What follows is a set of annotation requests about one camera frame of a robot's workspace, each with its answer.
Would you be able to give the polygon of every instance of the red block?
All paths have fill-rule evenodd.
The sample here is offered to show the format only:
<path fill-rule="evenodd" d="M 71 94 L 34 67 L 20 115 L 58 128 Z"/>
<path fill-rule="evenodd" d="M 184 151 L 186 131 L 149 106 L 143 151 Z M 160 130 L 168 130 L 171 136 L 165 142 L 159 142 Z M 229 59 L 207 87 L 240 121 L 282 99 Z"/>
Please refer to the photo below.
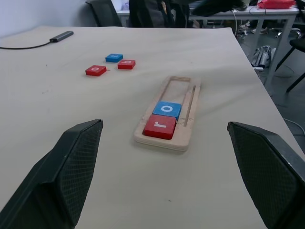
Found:
<path fill-rule="evenodd" d="M 86 75 L 100 76 L 107 71 L 105 66 L 93 65 L 86 70 Z"/>
<path fill-rule="evenodd" d="M 144 128 L 144 135 L 170 140 L 176 127 L 176 118 L 152 114 Z"/>
<path fill-rule="evenodd" d="M 118 64 L 118 69 L 133 69 L 135 61 L 133 60 L 121 60 Z"/>

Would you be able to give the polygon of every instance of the white wall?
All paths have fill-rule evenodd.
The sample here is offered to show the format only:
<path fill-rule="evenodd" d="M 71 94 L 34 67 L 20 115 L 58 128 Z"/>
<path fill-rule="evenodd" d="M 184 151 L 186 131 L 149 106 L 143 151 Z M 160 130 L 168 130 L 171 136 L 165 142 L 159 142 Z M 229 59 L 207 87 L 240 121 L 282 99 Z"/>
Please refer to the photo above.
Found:
<path fill-rule="evenodd" d="M 95 26 L 86 0 L 0 0 L 0 37 L 39 25 Z M 112 0 L 116 10 L 122 1 Z"/>

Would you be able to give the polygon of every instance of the white desk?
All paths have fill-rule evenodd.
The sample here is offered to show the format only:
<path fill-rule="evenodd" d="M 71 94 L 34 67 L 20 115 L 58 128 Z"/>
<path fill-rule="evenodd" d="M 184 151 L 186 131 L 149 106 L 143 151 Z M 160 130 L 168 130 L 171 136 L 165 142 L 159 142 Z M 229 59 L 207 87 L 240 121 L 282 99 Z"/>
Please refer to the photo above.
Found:
<path fill-rule="evenodd" d="M 263 10 L 257 7 L 250 6 L 246 11 L 235 10 L 234 13 L 238 20 L 259 20 L 256 27 L 256 31 L 261 30 L 264 20 L 286 20 L 283 33 L 280 37 L 274 55 L 274 59 L 269 67 L 269 74 L 265 82 L 265 87 L 267 89 L 270 89 L 270 85 L 275 73 L 276 66 L 281 60 L 281 57 L 278 55 L 280 53 L 279 50 L 282 49 L 285 43 L 287 42 L 288 35 L 295 21 L 295 17 L 298 14 L 298 9 L 289 8 L 287 10 Z M 129 18 L 129 10 L 122 10 L 117 12 L 117 14 L 121 18 L 123 26 L 127 26 L 126 21 Z M 190 15 L 190 20 L 234 20 L 234 19 L 235 19 L 234 15 L 231 11 L 220 12 L 210 17 L 200 17 L 200 16 Z M 260 36 L 259 33 L 255 34 L 253 45 L 251 46 L 250 54 L 249 54 L 250 60 L 253 58 L 253 54 L 257 48 L 259 36 Z"/>
<path fill-rule="evenodd" d="M 101 118 L 95 173 L 76 228 L 265 229 L 227 123 L 276 132 L 305 157 L 231 29 L 42 27 L 2 45 L 33 46 L 67 30 L 75 34 L 60 43 L 0 51 L 0 208 L 63 131 Z M 137 65 L 119 71 L 104 63 L 109 53 Z M 110 71 L 86 77 L 94 64 Z M 190 147 L 181 156 L 132 140 L 167 76 L 202 81 Z"/>

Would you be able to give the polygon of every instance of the black cable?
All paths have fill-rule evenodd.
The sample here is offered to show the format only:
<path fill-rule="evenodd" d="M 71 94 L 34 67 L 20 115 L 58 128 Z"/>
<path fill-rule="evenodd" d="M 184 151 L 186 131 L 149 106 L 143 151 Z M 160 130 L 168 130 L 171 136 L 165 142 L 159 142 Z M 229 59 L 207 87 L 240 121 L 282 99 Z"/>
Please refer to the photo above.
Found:
<path fill-rule="evenodd" d="M 37 46 L 32 46 L 32 47 L 25 47 L 25 48 L 7 48 L 7 47 L 0 47 L 0 49 L 7 49 L 7 50 L 24 50 L 24 49 L 35 49 L 35 48 L 39 48 L 45 45 L 50 44 L 51 42 L 45 43 L 45 44 L 41 44 L 41 45 L 37 45 Z"/>

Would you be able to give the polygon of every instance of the blue block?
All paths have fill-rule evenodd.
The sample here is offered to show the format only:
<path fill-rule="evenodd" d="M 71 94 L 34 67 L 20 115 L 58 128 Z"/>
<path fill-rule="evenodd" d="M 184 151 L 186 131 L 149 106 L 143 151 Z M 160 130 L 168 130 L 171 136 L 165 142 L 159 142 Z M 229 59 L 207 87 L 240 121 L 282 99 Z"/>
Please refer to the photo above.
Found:
<path fill-rule="evenodd" d="M 165 101 L 160 101 L 156 105 L 153 114 L 154 115 L 163 115 L 168 117 L 175 117 L 178 120 L 181 112 L 181 104 L 170 103 Z"/>
<path fill-rule="evenodd" d="M 106 57 L 107 62 L 113 62 L 113 63 L 117 63 L 122 59 L 123 59 L 122 54 L 110 54 L 109 56 Z"/>

